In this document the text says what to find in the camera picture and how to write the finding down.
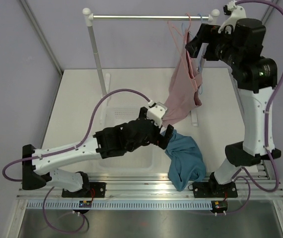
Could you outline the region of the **pink wire hanger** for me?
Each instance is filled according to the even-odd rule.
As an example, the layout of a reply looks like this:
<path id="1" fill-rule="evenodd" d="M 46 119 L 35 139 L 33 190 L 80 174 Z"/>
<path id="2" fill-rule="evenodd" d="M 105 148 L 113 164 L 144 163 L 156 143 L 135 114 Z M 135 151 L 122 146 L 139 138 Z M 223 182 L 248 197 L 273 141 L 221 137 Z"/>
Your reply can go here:
<path id="1" fill-rule="evenodd" d="M 184 60 L 184 57 L 183 57 L 183 52 L 184 52 L 184 50 L 182 50 L 182 49 L 179 47 L 179 45 L 178 45 L 178 43 L 177 43 L 177 38 L 176 38 L 175 34 L 173 33 L 173 30 L 175 30 L 175 32 L 176 32 L 180 37 L 182 37 L 182 40 L 183 40 L 182 43 L 185 43 L 185 41 L 184 41 L 184 40 L 185 40 L 184 34 L 182 34 L 182 33 L 178 30 L 178 28 L 177 28 L 174 24 L 171 23 L 171 21 L 168 20 L 168 21 L 167 21 L 167 25 L 168 25 L 169 32 L 170 32 L 170 34 L 171 34 L 171 36 L 172 36 L 172 39 L 173 39 L 173 41 L 174 41 L 175 47 L 176 47 L 176 49 L 177 49 L 177 52 L 179 53 L 180 62 L 183 64 L 184 70 L 185 70 L 185 72 L 186 72 L 186 74 L 187 74 L 187 77 L 188 77 L 188 79 L 189 79 L 189 81 L 190 81 L 192 87 L 193 87 L 194 92 L 197 92 L 197 90 L 198 90 L 197 83 L 196 83 L 195 79 L 193 79 L 193 78 L 191 77 L 191 74 L 189 74 L 188 64 L 187 64 L 187 62 Z"/>

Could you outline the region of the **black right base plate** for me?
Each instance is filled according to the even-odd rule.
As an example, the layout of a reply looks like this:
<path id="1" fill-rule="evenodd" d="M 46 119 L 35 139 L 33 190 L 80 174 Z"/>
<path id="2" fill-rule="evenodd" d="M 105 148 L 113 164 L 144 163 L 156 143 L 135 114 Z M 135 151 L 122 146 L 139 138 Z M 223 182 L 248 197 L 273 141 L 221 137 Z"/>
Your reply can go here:
<path id="1" fill-rule="evenodd" d="M 195 198 L 237 198 L 236 184 L 212 184 L 211 182 L 193 182 L 188 185 Z"/>

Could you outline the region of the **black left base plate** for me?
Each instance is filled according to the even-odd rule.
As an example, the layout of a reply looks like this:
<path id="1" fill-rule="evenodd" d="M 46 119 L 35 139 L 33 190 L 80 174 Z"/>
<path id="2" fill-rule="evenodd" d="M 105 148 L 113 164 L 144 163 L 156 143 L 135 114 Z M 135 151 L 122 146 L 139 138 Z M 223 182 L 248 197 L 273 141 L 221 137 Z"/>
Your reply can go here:
<path id="1" fill-rule="evenodd" d="M 91 182 L 89 189 L 83 188 L 76 192 L 62 191 L 63 198 L 104 198 L 106 192 L 105 182 Z"/>

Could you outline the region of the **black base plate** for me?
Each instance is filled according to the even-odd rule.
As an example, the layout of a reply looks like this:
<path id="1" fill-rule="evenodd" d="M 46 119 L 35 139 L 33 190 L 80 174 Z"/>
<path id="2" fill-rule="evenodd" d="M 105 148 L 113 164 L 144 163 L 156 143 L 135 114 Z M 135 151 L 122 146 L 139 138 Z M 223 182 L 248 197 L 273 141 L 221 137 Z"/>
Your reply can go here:
<path id="1" fill-rule="evenodd" d="M 193 182 L 188 185 L 195 198 L 237 198 L 236 184 L 212 184 L 211 182 Z"/>
<path id="2" fill-rule="evenodd" d="M 91 182 L 89 189 L 83 188 L 76 192 L 62 191 L 63 198 L 104 198 L 106 192 L 105 182 Z"/>

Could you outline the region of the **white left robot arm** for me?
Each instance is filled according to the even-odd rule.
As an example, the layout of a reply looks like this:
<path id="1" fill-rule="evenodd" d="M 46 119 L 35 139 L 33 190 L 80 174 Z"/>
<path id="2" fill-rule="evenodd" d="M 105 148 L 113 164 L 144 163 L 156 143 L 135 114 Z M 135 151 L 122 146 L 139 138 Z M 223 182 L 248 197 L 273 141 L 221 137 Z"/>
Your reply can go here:
<path id="1" fill-rule="evenodd" d="M 36 149 L 31 144 L 23 146 L 23 158 L 31 156 L 32 160 L 22 163 L 22 188 L 36 190 L 54 186 L 63 189 L 64 198 L 95 195 L 97 189 L 91 187 L 87 173 L 71 173 L 61 168 L 86 160 L 121 157 L 150 144 L 166 149 L 174 130 L 169 125 L 164 134 L 160 133 L 166 112 L 161 103 L 142 107 L 136 120 L 104 128 L 79 144 L 48 150 Z"/>

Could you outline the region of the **white clothes rack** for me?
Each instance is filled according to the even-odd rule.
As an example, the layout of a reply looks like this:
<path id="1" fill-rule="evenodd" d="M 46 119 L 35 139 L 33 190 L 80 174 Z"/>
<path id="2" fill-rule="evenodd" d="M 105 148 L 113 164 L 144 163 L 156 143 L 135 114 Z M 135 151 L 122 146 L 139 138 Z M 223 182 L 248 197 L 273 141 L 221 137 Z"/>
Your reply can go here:
<path id="1" fill-rule="evenodd" d="M 98 79 L 101 87 L 102 96 L 105 96 L 109 93 L 110 90 L 110 79 L 111 74 L 103 74 L 102 65 L 100 62 L 99 52 L 97 48 L 96 38 L 93 30 L 93 21 L 94 20 L 159 20 L 159 21 L 200 21 L 208 23 L 217 23 L 217 19 L 220 15 L 218 9 L 214 9 L 207 16 L 167 16 L 167 15 L 96 15 L 91 12 L 89 8 L 84 8 L 83 16 L 85 18 L 85 23 L 89 32 L 89 37 L 91 41 L 91 47 L 93 50 L 94 60 L 96 64 L 96 70 L 98 74 Z"/>

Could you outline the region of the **pink tank top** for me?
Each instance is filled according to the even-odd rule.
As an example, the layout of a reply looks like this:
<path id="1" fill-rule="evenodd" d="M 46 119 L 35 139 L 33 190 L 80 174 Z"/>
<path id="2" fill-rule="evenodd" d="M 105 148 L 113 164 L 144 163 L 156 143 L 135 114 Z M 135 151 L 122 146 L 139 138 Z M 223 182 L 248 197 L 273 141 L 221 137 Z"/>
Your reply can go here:
<path id="1" fill-rule="evenodd" d="M 191 110 L 202 105 L 199 98 L 202 83 L 202 75 L 198 71 L 195 60 L 189 56 L 186 49 L 182 49 L 171 76 L 169 95 L 164 103 L 168 111 L 163 118 L 163 126 L 176 124 L 186 118 Z"/>

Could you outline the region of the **blue tank top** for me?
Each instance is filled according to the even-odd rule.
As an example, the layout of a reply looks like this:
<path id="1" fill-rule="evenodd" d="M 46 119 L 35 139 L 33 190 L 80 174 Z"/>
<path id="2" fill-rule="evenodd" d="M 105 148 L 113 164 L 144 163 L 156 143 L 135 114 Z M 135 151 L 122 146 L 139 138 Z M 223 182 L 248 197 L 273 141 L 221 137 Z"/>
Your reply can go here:
<path id="1" fill-rule="evenodd" d="M 171 160 L 168 178 L 177 191 L 183 191 L 189 181 L 201 182 L 205 178 L 203 156 L 192 137 L 173 131 L 165 154 Z"/>

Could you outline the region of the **aluminium mounting rail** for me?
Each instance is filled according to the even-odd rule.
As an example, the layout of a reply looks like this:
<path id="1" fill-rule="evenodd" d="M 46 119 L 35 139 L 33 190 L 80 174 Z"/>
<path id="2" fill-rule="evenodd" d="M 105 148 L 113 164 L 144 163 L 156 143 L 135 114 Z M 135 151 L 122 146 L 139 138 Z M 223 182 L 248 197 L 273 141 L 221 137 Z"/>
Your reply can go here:
<path id="1" fill-rule="evenodd" d="M 272 189 L 276 182 L 270 179 L 269 162 L 261 162 L 257 166 L 258 173 L 252 173 L 252 178 L 266 189 Z M 251 186 L 252 200 L 283 200 L 283 185 L 274 192 L 265 192 L 259 189 L 246 175 L 244 170 L 241 170 L 238 176 L 245 177 Z M 167 174 L 121 174 L 121 173 L 88 173 L 89 181 L 106 183 L 105 199 L 123 199 L 123 200 L 186 200 L 193 198 L 193 192 L 189 189 L 191 181 L 186 188 L 178 192 L 168 179 Z M 22 186 L 17 192 L 17 199 L 40 199 L 45 196 L 52 186 L 45 186 L 37 190 L 23 190 Z M 238 193 L 237 200 L 243 200 L 248 195 L 247 182 L 239 178 L 236 181 L 236 191 Z"/>

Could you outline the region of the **translucent white plastic basket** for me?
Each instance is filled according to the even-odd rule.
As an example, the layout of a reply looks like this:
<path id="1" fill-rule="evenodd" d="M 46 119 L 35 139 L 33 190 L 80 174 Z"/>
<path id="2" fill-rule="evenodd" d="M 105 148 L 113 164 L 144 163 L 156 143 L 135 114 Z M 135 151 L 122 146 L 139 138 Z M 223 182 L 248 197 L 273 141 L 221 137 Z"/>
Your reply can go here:
<path id="1" fill-rule="evenodd" d="M 107 107 L 104 127 L 114 127 L 135 120 L 139 112 L 139 108 L 136 107 Z M 124 156 L 99 160 L 98 166 L 112 172 L 149 171 L 153 167 L 153 146 L 142 146 L 134 152 L 125 153 Z"/>

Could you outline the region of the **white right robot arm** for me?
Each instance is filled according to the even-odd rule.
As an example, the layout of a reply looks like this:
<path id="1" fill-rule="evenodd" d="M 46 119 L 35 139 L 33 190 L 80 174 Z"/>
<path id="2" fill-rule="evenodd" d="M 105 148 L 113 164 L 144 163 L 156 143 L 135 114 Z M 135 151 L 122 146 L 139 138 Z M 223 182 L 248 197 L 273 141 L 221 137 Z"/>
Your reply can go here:
<path id="1" fill-rule="evenodd" d="M 196 198 L 236 198 L 234 178 L 242 168 L 282 155 L 272 139 L 270 98 L 277 86 L 277 64 L 261 56 L 265 33 L 262 22 L 252 18 L 224 27 L 203 23 L 185 46 L 190 57 L 196 58 L 206 44 L 204 59 L 230 66 L 244 123 L 243 141 L 225 147 L 225 160 L 207 182 L 193 183 Z"/>

